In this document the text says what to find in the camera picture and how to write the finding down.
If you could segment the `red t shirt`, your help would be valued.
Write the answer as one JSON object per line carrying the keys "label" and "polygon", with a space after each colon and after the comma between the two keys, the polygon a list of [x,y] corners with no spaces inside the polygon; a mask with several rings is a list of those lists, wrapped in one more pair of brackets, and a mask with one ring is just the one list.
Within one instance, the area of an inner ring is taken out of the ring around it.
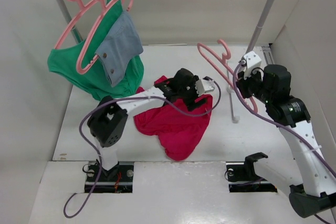
{"label": "red t shirt", "polygon": [[204,116],[187,116],[165,105],[136,115],[133,118],[135,127],[144,135],[156,135],[168,158],[183,161],[195,150],[210,123],[208,111],[213,107],[213,97],[208,94],[202,98],[205,104],[191,113],[207,113]]}

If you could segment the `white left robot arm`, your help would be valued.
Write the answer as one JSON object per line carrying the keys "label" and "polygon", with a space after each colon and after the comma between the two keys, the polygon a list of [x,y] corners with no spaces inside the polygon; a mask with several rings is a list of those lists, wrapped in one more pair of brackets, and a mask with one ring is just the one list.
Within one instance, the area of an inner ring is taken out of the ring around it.
{"label": "white left robot arm", "polygon": [[98,142],[98,177],[112,180],[117,175],[119,161],[116,153],[109,154],[104,150],[121,140],[129,118],[150,109],[173,106],[177,100],[186,106],[185,115],[190,116],[193,110],[206,103],[205,94],[214,89],[214,83],[209,77],[201,79],[182,68],[174,77],[159,81],[153,87],[130,97],[104,97],[87,121],[91,135]]}

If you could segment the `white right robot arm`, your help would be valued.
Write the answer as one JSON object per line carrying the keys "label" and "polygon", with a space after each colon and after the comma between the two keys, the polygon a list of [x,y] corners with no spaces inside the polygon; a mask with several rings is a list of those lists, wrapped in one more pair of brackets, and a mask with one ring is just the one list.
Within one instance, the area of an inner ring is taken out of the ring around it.
{"label": "white right robot arm", "polygon": [[256,98],[265,105],[268,117],[245,108],[277,127],[292,158],[272,161],[262,152],[246,156],[243,173],[263,178],[289,199],[301,218],[317,216],[335,207],[335,170],[326,162],[314,138],[311,117],[304,102],[290,94],[291,74],[281,65],[248,67],[242,61],[233,73],[233,88],[240,102]]}

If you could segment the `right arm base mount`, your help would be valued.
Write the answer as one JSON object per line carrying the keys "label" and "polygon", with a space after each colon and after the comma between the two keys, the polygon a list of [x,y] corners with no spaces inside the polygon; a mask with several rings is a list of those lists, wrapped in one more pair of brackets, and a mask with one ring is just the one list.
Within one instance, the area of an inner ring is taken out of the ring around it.
{"label": "right arm base mount", "polygon": [[226,162],[225,179],[230,193],[277,193],[277,188],[261,177],[249,175],[243,162]]}

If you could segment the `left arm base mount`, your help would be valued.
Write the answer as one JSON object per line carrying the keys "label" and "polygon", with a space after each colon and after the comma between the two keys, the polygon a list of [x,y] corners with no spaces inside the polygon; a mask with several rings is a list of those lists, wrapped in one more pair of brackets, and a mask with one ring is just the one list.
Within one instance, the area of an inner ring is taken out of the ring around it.
{"label": "left arm base mount", "polygon": [[122,162],[110,171],[102,169],[100,176],[99,163],[85,164],[82,171],[86,175],[84,191],[89,193],[93,188],[93,193],[103,194],[124,194],[133,192],[134,163]]}

